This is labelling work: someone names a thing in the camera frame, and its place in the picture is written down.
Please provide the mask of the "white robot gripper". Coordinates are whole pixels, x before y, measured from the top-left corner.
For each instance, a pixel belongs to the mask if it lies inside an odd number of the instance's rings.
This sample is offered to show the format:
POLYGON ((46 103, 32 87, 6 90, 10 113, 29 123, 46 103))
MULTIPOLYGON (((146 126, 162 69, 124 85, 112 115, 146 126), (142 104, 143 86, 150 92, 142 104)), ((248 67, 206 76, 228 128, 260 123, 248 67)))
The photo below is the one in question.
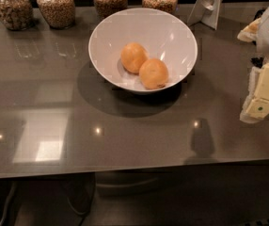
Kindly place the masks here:
MULTIPOLYGON (((245 42, 256 40, 257 51, 269 57, 269 7, 261 18, 242 29, 237 39, 245 42)), ((269 61, 261 68, 253 67, 249 74, 248 95, 240 114, 246 123, 262 121, 269 115, 269 61)))

